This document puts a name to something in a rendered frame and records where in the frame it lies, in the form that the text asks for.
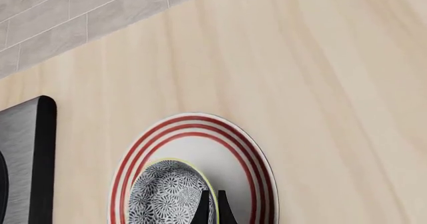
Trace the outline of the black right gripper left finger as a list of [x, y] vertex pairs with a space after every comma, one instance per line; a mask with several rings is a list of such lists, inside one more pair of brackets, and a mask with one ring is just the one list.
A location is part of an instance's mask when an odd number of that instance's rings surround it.
[[199, 204], [192, 219], [192, 224], [208, 224], [209, 223], [209, 191], [201, 192]]

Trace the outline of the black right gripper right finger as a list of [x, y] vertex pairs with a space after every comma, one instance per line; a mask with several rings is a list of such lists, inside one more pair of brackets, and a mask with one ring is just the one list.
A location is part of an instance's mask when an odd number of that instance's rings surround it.
[[220, 224], [238, 224], [224, 190], [218, 191], [218, 211]]

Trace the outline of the black white patterned bowl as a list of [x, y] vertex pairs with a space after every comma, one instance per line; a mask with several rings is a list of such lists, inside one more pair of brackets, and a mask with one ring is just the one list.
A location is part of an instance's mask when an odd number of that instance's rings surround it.
[[154, 161], [131, 188], [127, 224], [190, 224], [203, 191], [208, 193], [206, 224], [220, 224], [218, 199], [201, 171], [179, 159]]

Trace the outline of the white plate with red rings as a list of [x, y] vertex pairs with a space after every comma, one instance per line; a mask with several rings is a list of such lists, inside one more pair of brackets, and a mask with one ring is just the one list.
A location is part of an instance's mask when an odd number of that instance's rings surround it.
[[148, 127], [127, 148], [112, 177], [107, 224], [126, 224], [131, 186], [145, 166], [180, 159], [201, 171], [215, 190], [224, 190], [239, 224], [279, 224], [276, 180], [257, 143], [217, 115], [180, 113]]

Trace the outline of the flat black stove plate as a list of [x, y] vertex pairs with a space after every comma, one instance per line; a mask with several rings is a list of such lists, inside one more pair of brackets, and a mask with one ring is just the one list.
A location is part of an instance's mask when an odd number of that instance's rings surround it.
[[52, 224], [57, 106], [41, 95], [0, 111], [0, 224]]

